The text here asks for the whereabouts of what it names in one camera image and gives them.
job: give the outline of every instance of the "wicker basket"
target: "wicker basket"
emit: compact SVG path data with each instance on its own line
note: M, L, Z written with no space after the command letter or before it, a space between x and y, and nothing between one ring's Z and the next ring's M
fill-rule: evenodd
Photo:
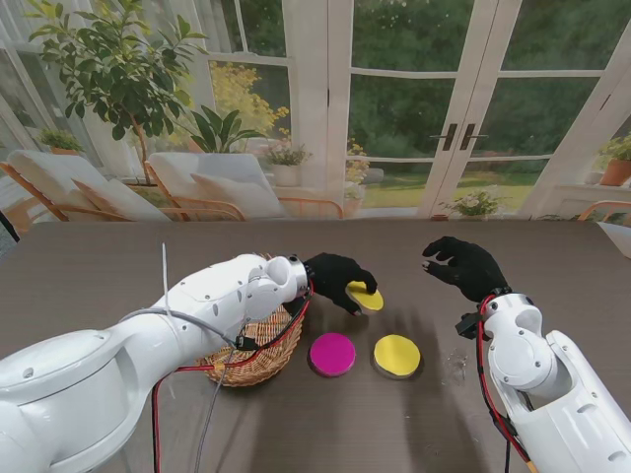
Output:
M289 323L290 314L281 305L269 317L262 322L251 323L245 326L244 336L254 338L258 345L267 343L280 333L280 331ZM280 372L289 357L296 348L300 335L303 330L303 320L297 320L294 326L289 330L285 338L266 350L262 350L258 356L250 363L244 365L227 368L223 385L225 386L252 386L271 378ZM221 366L228 361L231 348L225 347L218 352L208 355L204 359L198 360L200 366L214 365L215 370L206 372L208 377L214 381L219 381L223 373ZM251 357L253 352L235 351L232 363L237 363Z

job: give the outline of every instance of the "table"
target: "table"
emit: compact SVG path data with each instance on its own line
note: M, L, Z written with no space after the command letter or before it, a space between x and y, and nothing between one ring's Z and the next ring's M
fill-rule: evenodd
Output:
M288 366L262 385L220 392L200 471L503 471L505 443L480 396L473 343L454 330L473 306L421 269L425 245L444 235L486 247L510 284L540 307L544 330L573 338L631 412L631 366L615 355L631 339L631 262L587 223L39 224L0 260L0 358L67 331L105 328L156 301L162 241L172 283L243 252L344 254L373 272L386 308L354 318L315 297ZM308 368L307 351L331 330L353 340L358 359L346 375L323 379ZM411 380L386 379L370 365L374 344L388 333L411 338L423 353L423 370ZM203 373L178 373L163 384L165 473L192 471L212 389ZM512 461L512 472L526 472L515 453ZM151 472L147 409L101 471Z

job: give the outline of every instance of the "yellow plate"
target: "yellow plate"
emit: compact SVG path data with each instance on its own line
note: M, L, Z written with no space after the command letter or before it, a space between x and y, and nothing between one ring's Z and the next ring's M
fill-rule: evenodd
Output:
M375 362L396 376L410 376L421 363L421 352L411 340L387 335L375 345Z
M352 281L346 286L348 295L357 301L357 304L367 308L368 310L381 310L384 308L384 298L382 293L377 290L374 294L366 292L366 283Z

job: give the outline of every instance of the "pink plate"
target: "pink plate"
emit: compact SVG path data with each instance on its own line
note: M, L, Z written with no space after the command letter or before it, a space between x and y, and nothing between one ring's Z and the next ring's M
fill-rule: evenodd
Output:
M317 338L309 351L315 370L327 377L341 376L355 364L355 346L339 333L325 333Z

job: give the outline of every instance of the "door handle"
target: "door handle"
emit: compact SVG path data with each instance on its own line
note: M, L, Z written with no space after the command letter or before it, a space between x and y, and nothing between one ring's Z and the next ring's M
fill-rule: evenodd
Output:
M456 135L457 123L450 124L450 127L447 130L447 135L430 135L430 138L436 138L440 140L441 138L445 138L445 143L443 144L443 151L449 151L452 147L452 143L454 142L454 137Z
M469 147L471 138L488 138L489 135L474 135L475 123L469 123L464 130L464 138L462 138L462 144L460 144L460 150L464 151Z

